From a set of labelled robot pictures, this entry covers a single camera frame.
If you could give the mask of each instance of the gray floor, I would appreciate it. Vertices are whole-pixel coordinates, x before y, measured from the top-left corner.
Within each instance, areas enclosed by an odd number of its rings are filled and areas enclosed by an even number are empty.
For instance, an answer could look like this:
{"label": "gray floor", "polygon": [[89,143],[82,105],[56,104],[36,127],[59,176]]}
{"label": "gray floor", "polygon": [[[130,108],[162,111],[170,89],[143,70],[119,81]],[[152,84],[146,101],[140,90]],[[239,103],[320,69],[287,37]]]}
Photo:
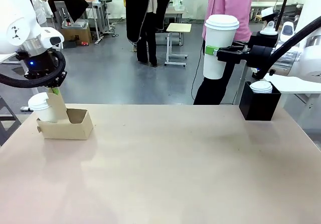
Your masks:
{"label": "gray floor", "polygon": [[[192,104],[191,87],[200,57],[202,24],[193,24],[192,31],[185,34],[183,46],[174,46],[174,52],[189,54],[186,68],[181,66],[159,66],[152,68],[137,62],[132,45],[126,38],[125,23],[116,25],[119,37],[107,37],[99,45],[64,49],[67,60],[67,78],[61,86],[66,103],[121,103],[121,104]],[[251,25],[258,31],[260,24]],[[158,35],[164,41],[165,35]],[[165,61],[166,46],[157,47],[158,62]],[[1,64],[0,71],[12,77],[16,66]],[[231,103],[237,90],[242,66],[237,65],[230,80],[223,102]],[[203,79],[202,61],[196,77],[195,96]],[[13,89],[0,84],[0,94],[17,114],[32,96],[29,89]],[[295,97],[286,105],[286,110],[297,118],[303,104]],[[306,132],[315,140],[319,136],[319,118],[309,119]]]}

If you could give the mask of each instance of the black pants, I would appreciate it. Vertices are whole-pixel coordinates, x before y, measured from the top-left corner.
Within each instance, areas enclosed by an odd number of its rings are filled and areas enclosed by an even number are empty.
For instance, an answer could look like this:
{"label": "black pants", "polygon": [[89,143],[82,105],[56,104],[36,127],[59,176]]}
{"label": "black pants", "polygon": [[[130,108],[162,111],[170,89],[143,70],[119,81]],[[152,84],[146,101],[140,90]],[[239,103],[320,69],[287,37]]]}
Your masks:
{"label": "black pants", "polygon": [[149,61],[151,64],[156,65],[156,28],[155,28],[155,14],[147,13],[145,20],[142,24],[140,32],[140,40],[137,42],[137,59],[140,62],[148,62],[147,58],[147,45],[148,42],[148,53]]}
{"label": "black pants", "polygon": [[[205,51],[205,41],[203,41],[203,53]],[[224,98],[227,84],[230,81],[235,63],[227,62],[222,78],[204,80],[197,91],[194,105],[219,105]]]}

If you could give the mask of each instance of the black coat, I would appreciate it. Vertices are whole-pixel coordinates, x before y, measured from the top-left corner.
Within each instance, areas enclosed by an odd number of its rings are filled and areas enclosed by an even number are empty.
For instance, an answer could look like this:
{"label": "black coat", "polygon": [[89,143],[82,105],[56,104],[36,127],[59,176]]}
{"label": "black coat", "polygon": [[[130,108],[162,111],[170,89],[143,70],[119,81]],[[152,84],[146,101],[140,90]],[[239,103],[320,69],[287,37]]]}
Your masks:
{"label": "black coat", "polygon": [[89,6],[85,0],[48,0],[52,12],[57,11],[54,3],[56,1],[65,2],[68,13],[74,22],[82,16]]}
{"label": "black coat", "polygon": [[[170,0],[157,0],[155,27],[164,28],[165,12]],[[145,19],[149,0],[126,0],[126,24],[127,38],[132,42],[138,42],[142,23]]]}

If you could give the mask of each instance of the cardboard cup holder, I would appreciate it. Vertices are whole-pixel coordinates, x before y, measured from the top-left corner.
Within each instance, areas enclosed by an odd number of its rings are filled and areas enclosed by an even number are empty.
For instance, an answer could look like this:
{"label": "cardboard cup holder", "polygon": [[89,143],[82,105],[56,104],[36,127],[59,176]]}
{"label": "cardboard cup holder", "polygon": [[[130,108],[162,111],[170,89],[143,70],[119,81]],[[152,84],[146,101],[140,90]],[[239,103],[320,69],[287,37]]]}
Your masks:
{"label": "cardboard cup holder", "polygon": [[43,122],[37,119],[38,131],[45,139],[87,140],[93,130],[93,124],[86,109],[66,108],[61,94],[48,91],[48,104],[57,115],[58,122]]}
{"label": "cardboard cup holder", "polygon": [[239,108],[247,121],[271,121],[281,93],[272,84],[272,93],[254,93],[246,82]]}

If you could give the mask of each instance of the paper cup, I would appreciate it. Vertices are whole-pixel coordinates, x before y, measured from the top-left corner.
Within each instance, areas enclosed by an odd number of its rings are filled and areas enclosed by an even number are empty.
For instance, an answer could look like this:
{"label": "paper cup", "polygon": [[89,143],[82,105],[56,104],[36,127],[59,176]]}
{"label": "paper cup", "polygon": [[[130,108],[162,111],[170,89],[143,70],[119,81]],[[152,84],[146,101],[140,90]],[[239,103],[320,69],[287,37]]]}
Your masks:
{"label": "paper cup", "polygon": [[41,121],[56,123],[57,118],[55,111],[52,106],[48,105],[48,98],[49,97],[46,92],[38,93],[29,99],[28,105]]}
{"label": "paper cup", "polygon": [[[205,47],[229,47],[232,45],[240,23],[229,15],[211,15],[205,23]],[[220,79],[223,76],[226,62],[217,60],[216,56],[205,54],[203,75],[208,79]]]}
{"label": "paper cup", "polygon": [[273,87],[270,82],[257,81],[250,85],[250,88],[254,93],[272,93]]}

